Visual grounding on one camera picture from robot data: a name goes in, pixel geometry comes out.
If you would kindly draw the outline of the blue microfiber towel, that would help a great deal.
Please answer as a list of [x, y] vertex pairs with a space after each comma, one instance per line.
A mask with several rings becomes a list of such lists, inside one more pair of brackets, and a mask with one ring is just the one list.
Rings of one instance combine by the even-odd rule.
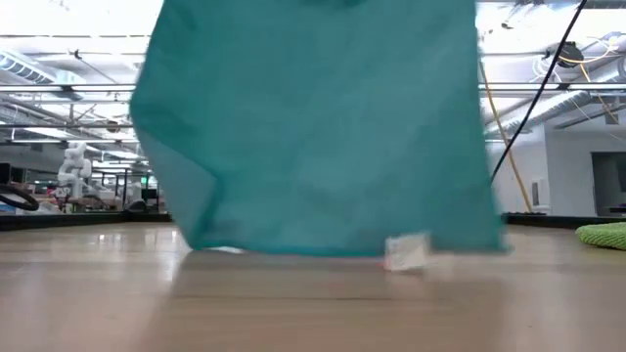
[[164, 0], [130, 114], [194, 249], [505, 248], [475, 0]]

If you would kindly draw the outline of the bright green microfiber towel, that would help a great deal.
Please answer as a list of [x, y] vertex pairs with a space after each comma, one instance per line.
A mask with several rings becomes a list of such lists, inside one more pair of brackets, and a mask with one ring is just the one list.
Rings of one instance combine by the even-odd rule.
[[626, 222], [585, 225], [575, 234], [585, 244], [626, 250]]

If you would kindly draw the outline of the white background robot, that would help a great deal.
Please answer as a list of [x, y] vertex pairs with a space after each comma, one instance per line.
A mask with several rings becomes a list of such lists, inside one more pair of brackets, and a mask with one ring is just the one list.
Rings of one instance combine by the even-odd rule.
[[58, 182], [61, 187], [69, 187], [71, 198], [81, 198], [85, 180], [92, 174], [92, 163], [85, 157], [87, 144], [70, 142], [64, 151], [64, 160], [58, 171]]

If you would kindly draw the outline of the dark background doorway panel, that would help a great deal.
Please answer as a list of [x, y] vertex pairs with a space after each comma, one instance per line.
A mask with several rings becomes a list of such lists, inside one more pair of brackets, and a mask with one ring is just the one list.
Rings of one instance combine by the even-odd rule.
[[591, 153], [596, 213], [626, 217], [626, 153]]

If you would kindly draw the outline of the white wall-mounted box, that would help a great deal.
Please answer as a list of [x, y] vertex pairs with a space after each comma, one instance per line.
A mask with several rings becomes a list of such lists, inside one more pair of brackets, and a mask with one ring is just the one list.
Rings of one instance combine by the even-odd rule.
[[537, 211], [551, 207], [549, 183], [546, 178], [535, 178], [531, 181], [531, 202]]

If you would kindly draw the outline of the silver ventilation duct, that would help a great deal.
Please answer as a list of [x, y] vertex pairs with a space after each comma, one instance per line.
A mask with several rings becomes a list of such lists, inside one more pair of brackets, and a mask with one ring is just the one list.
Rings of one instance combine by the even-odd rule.
[[598, 103], [604, 93], [626, 94], [626, 58], [595, 69], [589, 77], [591, 82], [550, 83], [549, 87], [555, 88], [559, 93], [546, 99], [540, 98], [526, 121], [524, 118], [530, 104], [506, 112], [501, 119], [505, 134], [512, 137], [518, 129], [524, 132], [578, 108]]

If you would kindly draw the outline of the grey ceiling air duct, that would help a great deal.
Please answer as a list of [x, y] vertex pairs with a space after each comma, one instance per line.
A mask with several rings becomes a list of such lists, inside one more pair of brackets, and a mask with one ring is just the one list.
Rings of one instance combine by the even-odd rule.
[[64, 69], [49, 68], [21, 54], [0, 49], [0, 71], [18, 77], [30, 84], [84, 84], [80, 75]]

